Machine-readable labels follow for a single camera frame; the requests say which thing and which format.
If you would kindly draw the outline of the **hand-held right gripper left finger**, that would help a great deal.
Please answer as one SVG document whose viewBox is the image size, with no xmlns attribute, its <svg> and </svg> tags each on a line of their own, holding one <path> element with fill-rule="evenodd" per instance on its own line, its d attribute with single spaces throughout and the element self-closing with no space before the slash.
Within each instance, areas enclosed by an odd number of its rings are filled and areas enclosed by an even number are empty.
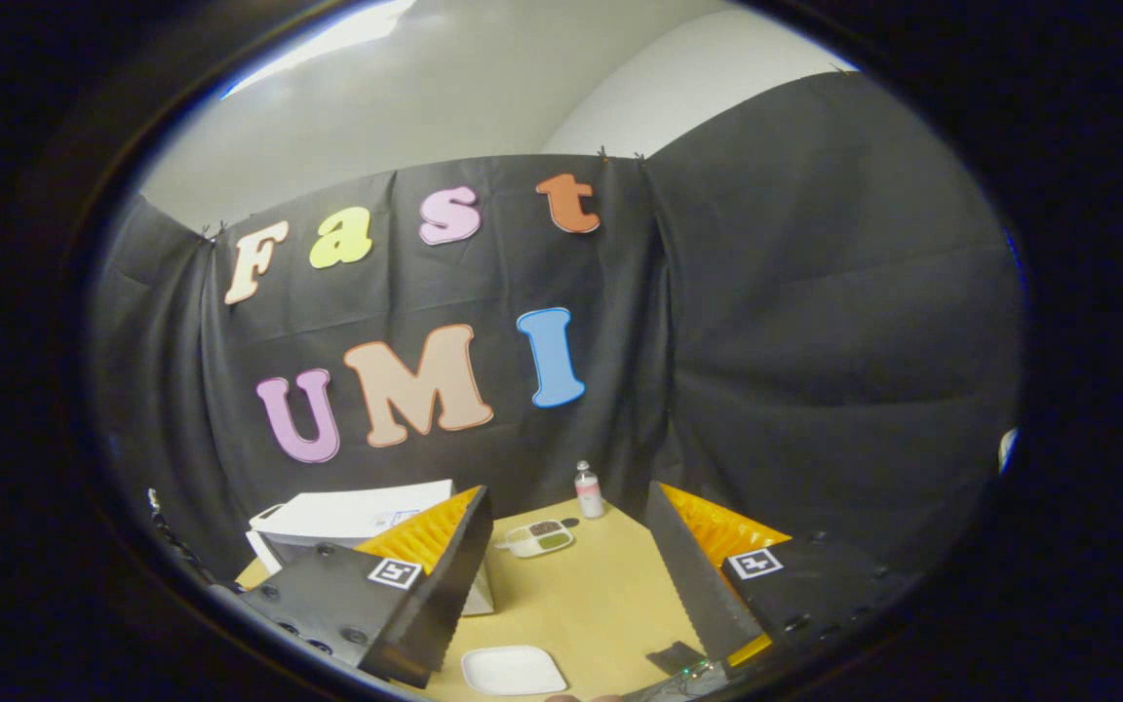
<svg viewBox="0 0 1123 702">
<path fill-rule="evenodd" d="M 469 487 L 362 545 L 307 548 L 238 605 L 334 666 L 423 689 L 442 668 L 492 532 L 487 487 Z"/>
</svg>

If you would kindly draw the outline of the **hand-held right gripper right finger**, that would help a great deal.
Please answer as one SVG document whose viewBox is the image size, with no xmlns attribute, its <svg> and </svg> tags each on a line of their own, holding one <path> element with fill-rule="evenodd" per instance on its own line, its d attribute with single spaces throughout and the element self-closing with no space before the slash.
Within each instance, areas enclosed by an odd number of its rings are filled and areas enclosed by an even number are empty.
<svg viewBox="0 0 1123 702">
<path fill-rule="evenodd" d="M 681 487 L 651 483 L 645 523 L 701 648 L 727 674 L 834 650 L 917 585 L 917 573 L 829 534 L 789 536 Z"/>
</svg>

